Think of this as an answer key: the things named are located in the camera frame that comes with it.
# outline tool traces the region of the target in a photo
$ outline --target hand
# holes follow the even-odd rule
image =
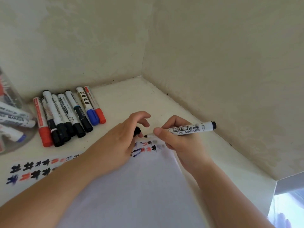
[[[156,127],[153,133],[159,139],[163,140],[169,149],[176,151],[183,167],[193,175],[197,171],[201,171],[202,167],[212,161],[205,152],[198,134],[193,133],[178,136],[166,130],[168,128],[186,125],[191,125],[191,123],[179,116],[172,116],[162,128]]]
[[[131,114],[123,123],[119,123],[91,145],[81,156],[86,161],[89,160],[98,176],[118,169],[131,157],[135,145],[133,134],[137,123],[149,127],[150,124],[146,119],[150,117],[151,115],[145,111]]]

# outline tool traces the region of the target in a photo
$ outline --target red marker cap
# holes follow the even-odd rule
[[[99,117],[100,123],[105,124],[107,120],[105,119],[101,108],[96,109],[95,112],[96,112],[97,116]]]
[[[39,128],[39,135],[41,137],[42,144],[44,147],[50,147],[51,145],[53,145],[53,141],[51,138],[51,131],[49,127],[44,126]]]

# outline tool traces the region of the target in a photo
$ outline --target person's right hand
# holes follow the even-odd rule
[[[178,136],[167,130],[168,128],[186,125],[191,125],[191,123],[174,115],[169,118],[162,128],[156,127],[153,133],[163,140],[169,149],[176,151],[183,167],[193,175],[197,171],[201,171],[206,165],[212,163],[212,160],[205,152],[198,134],[193,133]]]

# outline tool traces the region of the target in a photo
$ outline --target clear plastic jar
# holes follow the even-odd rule
[[[14,151],[37,131],[34,114],[0,68],[0,154]]]

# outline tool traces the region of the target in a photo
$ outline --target floor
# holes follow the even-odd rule
[[[124,121],[132,112],[145,110],[152,115],[149,119],[150,128],[143,128],[144,134],[151,133],[156,126],[162,126],[172,115],[179,115],[190,122],[199,122],[190,112],[174,102],[169,96],[161,92],[150,82],[140,77],[126,81],[92,88],[107,123],[94,127],[94,130],[85,137],[72,138],[64,146],[44,148],[38,134],[31,142],[20,149],[0,156],[0,173],[7,172],[8,165],[14,160],[40,158],[56,154],[69,155],[71,152],[84,152],[98,138],[103,136],[113,126]],[[212,159],[222,168],[237,187],[258,207],[266,216],[271,205],[276,181],[270,178],[262,170],[238,153],[224,139],[215,132],[200,134],[206,150]],[[209,221],[209,227],[213,227],[204,204],[200,197],[199,188],[192,178],[181,167],[193,194],[197,199],[202,215]],[[19,190],[5,188],[5,176],[1,176],[0,205],[17,195]]]

